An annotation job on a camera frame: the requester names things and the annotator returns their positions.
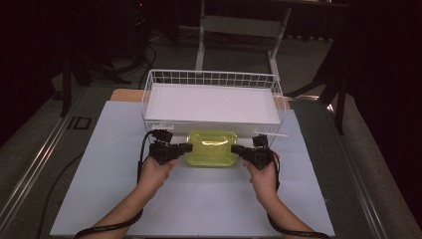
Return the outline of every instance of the plastic container lid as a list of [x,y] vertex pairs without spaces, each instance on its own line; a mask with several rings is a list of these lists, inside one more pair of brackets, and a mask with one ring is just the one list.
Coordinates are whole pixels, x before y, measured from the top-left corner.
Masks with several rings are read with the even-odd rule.
[[187,161],[197,166],[230,166],[237,157],[231,152],[236,140],[237,136],[231,131],[195,129],[188,135],[193,149],[186,153]]

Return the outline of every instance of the hand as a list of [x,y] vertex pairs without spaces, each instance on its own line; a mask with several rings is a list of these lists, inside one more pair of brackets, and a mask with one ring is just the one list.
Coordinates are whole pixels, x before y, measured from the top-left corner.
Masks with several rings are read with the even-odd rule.
[[160,165],[152,156],[149,156],[143,163],[136,188],[141,188],[143,193],[147,193],[151,199],[168,178],[170,170],[176,163],[177,159],[173,159]]
[[[274,159],[278,163],[278,155],[274,152]],[[265,168],[258,170],[250,161],[244,160],[246,168],[251,173],[251,183],[254,186],[258,201],[266,207],[272,200],[277,199],[276,171],[273,163],[269,163]]]

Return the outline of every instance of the black controller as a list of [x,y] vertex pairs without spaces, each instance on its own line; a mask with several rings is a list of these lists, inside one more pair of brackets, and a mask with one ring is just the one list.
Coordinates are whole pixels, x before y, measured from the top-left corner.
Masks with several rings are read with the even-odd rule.
[[255,148],[245,147],[239,144],[232,145],[231,151],[245,160],[252,162],[259,170],[273,162],[273,152],[268,147],[266,135],[260,134],[252,138]]
[[190,143],[169,144],[156,140],[149,146],[149,154],[151,154],[160,165],[171,159],[178,158],[185,152],[191,151],[192,144]]
[[143,139],[140,161],[137,165],[137,180],[142,171],[143,165],[143,147],[147,137],[152,134],[155,137],[154,143],[149,146],[149,155],[152,155],[160,164],[164,164],[172,159],[177,159],[185,152],[191,152],[193,145],[191,143],[171,144],[173,133],[163,129],[155,129],[150,131]]

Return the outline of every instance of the white table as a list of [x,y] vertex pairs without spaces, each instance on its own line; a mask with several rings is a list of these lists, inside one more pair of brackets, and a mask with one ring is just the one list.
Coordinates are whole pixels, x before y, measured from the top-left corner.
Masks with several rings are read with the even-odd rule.
[[[272,149],[281,155],[282,200],[314,230],[333,235],[317,178],[295,113],[287,110]],[[145,135],[140,103],[107,102],[86,153],[53,225],[51,234],[73,236],[91,227],[134,187]],[[146,205],[128,236],[272,237],[242,160],[226,168],[187,164],[184,156]]]

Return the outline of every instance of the controller cable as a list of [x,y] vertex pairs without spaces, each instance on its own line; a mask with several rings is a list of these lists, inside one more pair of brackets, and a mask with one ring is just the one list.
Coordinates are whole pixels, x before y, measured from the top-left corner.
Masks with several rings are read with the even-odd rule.
[[38,232],[37,232],[37,239],[41,238],[41,233],[43,230],[43,225],[44,225],[44,220],[46,219],[46,213],[47,213],[47,206],[49,205],[50,202],[50,198],[53,194],[53,191],[57,185],[57,183],[59,182],[60,178],[62,178],[63,174],[65,174],[65,172],[68,170],[68,168],[70,168],[75,162],[77,162],[80,158],[82,158],[82,156],[84,155],[84,153],[79,154],[78,156],[76,156],[75,158],[73,158],[66,166],[65,168],[59,173],[59,175],[56,177],[56,180],[53,182],[53,185],[51,186],[49,193],[47,195],[47,199],[44,203],[44,209],[43,209],[43,213],[41,216],[41,220],[40,220],[40,225],[38,227]]
[[[279,174],[280,174],[280,157],[272,151],[266,144],[264,144],[265,148],[270,151],[276,158],[275,160],[273,158],[273,164],[276,171],[276,191],[279,191],[280,187],[280,180],[279,180]],[[298,236],[298,237],[312,237],[312,238],[323,238],[323,239],[329,239],[329,237],[321,232],[309,232],[309,231],[293,231],[293,230],[287,230],[284,228],[279,227],[276,222],[271,218],[271,216],[267,213],[268,220],[270,222],[270,225],[278,232],[290,236]]]
[[[141,147],[141,150],[140,150],[140,160],[139,160],[139,163],[138,163],[138,176],[137,176],[138,179],[137,180],[139,180],[140,169],[142,168],[142,165],[143,165],[142,158],[143,158],[143,150],[145,148],[145,143],[146,143],[146,140],[148,139],[149,135],[152,134],[152,133],[153,133],[153,130],[149,131],[145,135],[145,137],[143,138],[143,141],[142,141],[142,147]],[[74,239],[79,239],[83,236],[87,236],[87,235],[91,235],[91,234],[113,231],[113,230],[118,230],[118,229],[121,229],[121,228],[128,227],[128,226],[134,224],[135,222],[137,222],[140,219],[140,217],[142,216],[142,213],[143,213],[143,209],[141,209],[134,217],[130,218],[127,221],[124,221],[124,222],[121,222],[121,223],[116,223],[116,224],[113,224],[113,225],[98,226],[98,227],[91,227],[91,228],[84,229],[84,230],[78,232],[77,235],[75,235]]]

